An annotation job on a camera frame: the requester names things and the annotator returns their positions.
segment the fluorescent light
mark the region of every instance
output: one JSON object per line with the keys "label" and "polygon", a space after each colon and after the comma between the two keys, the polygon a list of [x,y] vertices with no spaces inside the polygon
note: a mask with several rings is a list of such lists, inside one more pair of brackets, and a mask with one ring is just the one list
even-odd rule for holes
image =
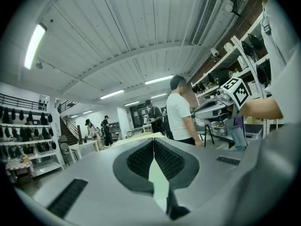
{"label": "fluorescent light", "polygon": [[133,103],[129,103],[129,104],[127,104],[127,105],[124,105],[124,106],[135,105],[135,104],[137,104],[137,103],[139,103],[139,101],[137,101],[137,102],[133,102]]}
{"label": "fluorescent light", "polygon": [[152,97],[151,97],[151,99],[153,99],[153,98],[157,98],[157,97],[160,97],[160,96],[164,96],[164,95],[167,95],[167,93],[165,93],[165,94],[162,94],[162,95],[152,96]]}
{"label": "fluorescent light", "polygon": [[91,112],[92,110],[90,110],[90,111],[86,111],[86,112],[84,112],[83,114],[86,114],[86,113],[89,113],[89,112]]}
{"label": "fluorescent light", "polygon": [[40,24],[37,25],[36,29],[33,32],[32,38],[30,39],[29,46],[26,52],[24,66],[25,68],[29,69],[32,67],[32,61],[34,55],[36,54],[37,48],[43,35],[46,31],[46,28],[42,27]]}
{"label": "fluorescent light", "polygon": [[156,82],[159,82],[159,81],[165,81],[165,80],[168,80],[168,79],[171,79],[171,78],[173,78],[173,75],[163,77],[163,78],[160,78],[160,79],[156,79],[156,80],[153,80],[153,81],[147,81],[147,82],[145,82],[145,84],[149,85],[149,84],[156,83]]}
{"label": "fluorescent light", "polygon": [[103,96],[103,97],[100,97],[101,99],[105,99],[105,98],[108,98],[108,97],[111,97],[111,96],[114,96],[114,95],[117,95],[117,94],[120,94],[120,93],[123,93],[124,91],[123,90],[118,90],[114,93],[111,93],[111,94],[108,94],[106,96]]}

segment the black railing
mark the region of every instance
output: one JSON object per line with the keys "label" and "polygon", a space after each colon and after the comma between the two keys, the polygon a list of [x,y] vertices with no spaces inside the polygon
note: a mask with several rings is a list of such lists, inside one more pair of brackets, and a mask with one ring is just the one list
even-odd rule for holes
{"label": "black railing", "polygon": [[45,111],[47,109],[47,104],[45,103],[35,102],[31,100],[24,100],[13,96],[4,95],[4,94],[0,94],[0,104],[22,107],[22,108],[32,109],[32,110],[41,110],[41,111]]}
{"label": "black railing", "polygon": [[67,128],[70,131],[73,131],[77,136],[79,136],[79,131],[77,130],[77,127],[71,122],[71,120],[69,120],[69,118],[67,116],[64,117],[65,119],[65,124],[67,126]]}
{"label": "black railing", "polygon": [[75,106],[76,104],[78,104],[78,102],[67,100],[64,103],[58,105],[57,111],[59,113],[62,113],[63,111]]}

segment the brick wall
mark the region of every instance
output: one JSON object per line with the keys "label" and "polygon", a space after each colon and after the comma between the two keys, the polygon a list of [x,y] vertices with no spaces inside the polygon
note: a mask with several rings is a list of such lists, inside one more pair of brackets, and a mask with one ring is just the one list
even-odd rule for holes
{"label": "brick wall", "polygon": [[[238,39],[241,39],[244,34],[248,31],[248,29],[252,26],[255,20],[258,18],[260,13],[262,12],[262,1],[261,0],[249,0],[244,10],[241,12],[241,16],[234,23],[233,27],[230,29],[225,38],[221,41],[221,43],[216,47],[216,49],[220,52],[220,56],[223,57],[226,54],[225,49],[223,48],[224,44],[235,35]],[[207,59],[201,68],[197,71],[197,73],[192,77],[189,81],[189,86],[187,88],[187,92],[185,93],[185,98],[189,102],[191,107],[197,107],[198,103],[196,97],[191,90],[190,82],[195,83],[200,78],[202,78],[203,74],[208,72],[213,66],[215,62],[209,58]]]}

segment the checkered cloth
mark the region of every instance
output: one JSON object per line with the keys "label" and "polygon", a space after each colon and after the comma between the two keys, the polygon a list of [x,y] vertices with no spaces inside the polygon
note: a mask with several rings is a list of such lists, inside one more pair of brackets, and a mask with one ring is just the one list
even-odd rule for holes
{"label": "checkered cloth", "polygon": [[20,162],[21,159],[11,159],[8,161],[6,164],[6,169],[7,170],[18,170],[18,169],[23,169],[23,168],[30,168],[30,172],[33,173],[33,164],[31,161],[27,163],[22,163]]}

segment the air vent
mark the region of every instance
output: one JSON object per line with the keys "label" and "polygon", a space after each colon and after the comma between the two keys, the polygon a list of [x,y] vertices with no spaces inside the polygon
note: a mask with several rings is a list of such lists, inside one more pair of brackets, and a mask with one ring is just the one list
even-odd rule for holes
{"label": "air vent", "polygon": [[235,165],[235,166],[239,165],[239,163],[240,163],[240,160],[238,160],[238,159],[229,158],[229,157],[225,157],[225,156],[220,156],[216,160],[227,163],[227,164]]}
{"label": "air vent", "polygon": [[198,29],[192,40],[193,45],[200,45],[206,35],[206,30],[209,28],[211,21],[214,19],[216,12],[220,7],[220,0],[207,0],[205,11],[198,24]]}
{"label": "air vent", "polygon": [[65,217],[87,183],[81,179],[74,179],[50,204],[48,210],[60,218]]}

